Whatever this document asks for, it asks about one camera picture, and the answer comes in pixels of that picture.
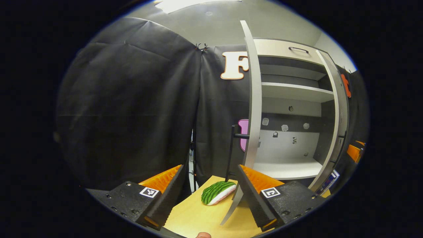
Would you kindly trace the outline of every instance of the black metal stand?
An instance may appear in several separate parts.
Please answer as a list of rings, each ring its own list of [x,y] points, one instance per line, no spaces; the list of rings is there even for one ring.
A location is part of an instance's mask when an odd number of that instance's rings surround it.
[[[229,146],[229,157],[228,157],[228,167],[226,168],[226,175],[225,175],[225,182],[228,181],[230,175],[235,175],[234,173],[230,173],[229,169],[231,167],[231,159],[232,159],[232,147],[233,147],[233,139],[240,138],[240,139],[249,139],[250,135],[238,134],[235,133],[238,130],[238,125],[232,125],[231,129],[231,144]]]

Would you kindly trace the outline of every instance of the white shelf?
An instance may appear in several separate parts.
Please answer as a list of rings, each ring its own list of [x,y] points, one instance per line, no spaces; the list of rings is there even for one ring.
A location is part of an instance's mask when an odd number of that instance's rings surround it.
[[[280,163],[254,163],[253,169],[277,180],[316,177],[322,165],[313,158],[284,159]]]
[[[334,100],[333,92],[287,83],[261,83],[263,97],[285,98],[309,102],[327,102]]]

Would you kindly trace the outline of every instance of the black fabric backdrop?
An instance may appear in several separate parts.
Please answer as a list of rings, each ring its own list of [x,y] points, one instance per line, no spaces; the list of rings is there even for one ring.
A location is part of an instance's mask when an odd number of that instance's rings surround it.
[[[111,190],[187,165],[200,64],[192,43],[138,18],[112,23],[78,53],[60,86],[56,122],[82,186]]]
[[[249,71],[240,72],[240,80],[224,80],[226,51],[246,51],[245,45],[216,46],[203,51],[200,78],[200,99],[196,119],[195,159],[198,185],[212,175],[224,177],[228,164],[231,126],[248,119],[250,82]],[[231,171],[240,164],[244,152],[239,139],[234,139]]]

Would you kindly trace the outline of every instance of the wooden table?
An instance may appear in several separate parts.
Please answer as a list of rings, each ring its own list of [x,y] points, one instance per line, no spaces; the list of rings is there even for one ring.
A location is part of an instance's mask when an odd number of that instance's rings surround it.
[[[201,203],[203,190],[224,178],[212,176],[196,192],[176,205],[170,213],[164,228],[187,238],[195,238],[199,232],[207,232],[212,238],[248,238],[261,233],[245,202],[241,202],[229,220],[221,226],[223,217],[232,204],[233,194],[216,205]]]

